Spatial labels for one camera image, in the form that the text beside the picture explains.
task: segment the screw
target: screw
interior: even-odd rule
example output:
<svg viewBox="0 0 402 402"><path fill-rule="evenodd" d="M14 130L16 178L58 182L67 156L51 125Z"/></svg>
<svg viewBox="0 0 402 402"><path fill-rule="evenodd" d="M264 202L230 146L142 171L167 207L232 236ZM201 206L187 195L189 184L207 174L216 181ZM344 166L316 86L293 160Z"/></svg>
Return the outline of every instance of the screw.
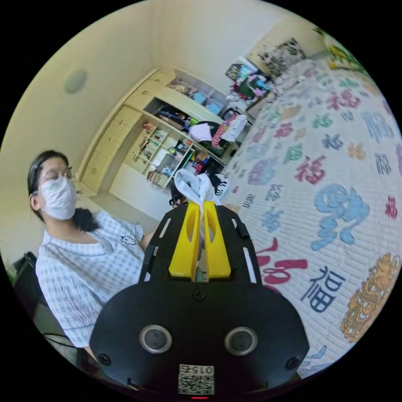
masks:
<svg viewBox="0 0 402 402"><path fill-rule="evenodd" d="M292 357L286 362L286 370L294 370L300 363L297 357Z"/></svg>
<svg viewBox="0 0 402 402"><path fill-rule="evenodd" d="M105 353L101 353L101 354L98 356L98 361L99 361L100 363L102 363L104 366L110 366L110 363L111 363L110 357L109 357L107 354L105 354Z"/></svg>
<svg viewBox="0 0 402 402"><path fill-rule="evenodd" d="M193 293L193 298L200 302L206 298L206 293L200 289L196 289Z"/></svg>

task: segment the eyeglasses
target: eyeglasses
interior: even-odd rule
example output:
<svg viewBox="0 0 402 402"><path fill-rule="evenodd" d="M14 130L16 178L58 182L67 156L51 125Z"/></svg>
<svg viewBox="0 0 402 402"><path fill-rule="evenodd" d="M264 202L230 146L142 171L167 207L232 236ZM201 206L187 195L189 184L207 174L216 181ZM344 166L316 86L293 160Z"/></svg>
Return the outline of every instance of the eyeglasses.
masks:
<svg viewBox="0 0 402 402"><path fill-rule="evenodd" d="M57 180L60 176L64 176L67 179L73 179L75 175L72 173L71 167L68 167L64 171L60 169L49 169L39 180L38 185L47 182L49 180Z"/></svg>

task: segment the qr code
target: qr code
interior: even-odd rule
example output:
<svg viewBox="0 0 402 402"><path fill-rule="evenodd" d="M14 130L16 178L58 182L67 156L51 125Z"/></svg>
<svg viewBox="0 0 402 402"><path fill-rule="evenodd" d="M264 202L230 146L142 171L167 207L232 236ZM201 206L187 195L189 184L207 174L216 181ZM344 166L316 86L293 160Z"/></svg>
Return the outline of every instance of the qr code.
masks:
<svg viewBox="0 0 402 402"><path fill-rule="evenodd" d="M196 374L179 374L179 394L213 395L214 377Z"/></svg>

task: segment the white face mask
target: white face mask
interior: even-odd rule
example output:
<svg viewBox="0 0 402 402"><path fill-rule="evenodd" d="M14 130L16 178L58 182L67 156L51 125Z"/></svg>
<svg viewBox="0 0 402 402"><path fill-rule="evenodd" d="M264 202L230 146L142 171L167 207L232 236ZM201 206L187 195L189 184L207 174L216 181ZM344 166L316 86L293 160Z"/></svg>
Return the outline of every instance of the white face mask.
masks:
<svg viewBox="0 0 402 402"><path fill-rule="evenodd" d="M45 199L43 212L55 219L72 218L75 213L77 192L71 180L63 176L56 180L48 180L43 183L41 193Z"/></svg>

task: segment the woman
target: woman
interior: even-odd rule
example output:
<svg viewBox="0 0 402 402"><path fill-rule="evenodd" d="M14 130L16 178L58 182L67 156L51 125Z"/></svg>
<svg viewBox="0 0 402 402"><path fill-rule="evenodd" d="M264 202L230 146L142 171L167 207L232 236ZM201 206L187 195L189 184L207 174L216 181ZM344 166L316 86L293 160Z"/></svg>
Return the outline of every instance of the woman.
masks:
<svg viewBox="0 0 402 402"><path fill-rule="evenodd" d="M45 151L28 172L29 203L45 224L36 274L45 299L77 348L92 356L89 339L105 303L138 282L153 233L75 207L77 192L65 155Z"/></svg>

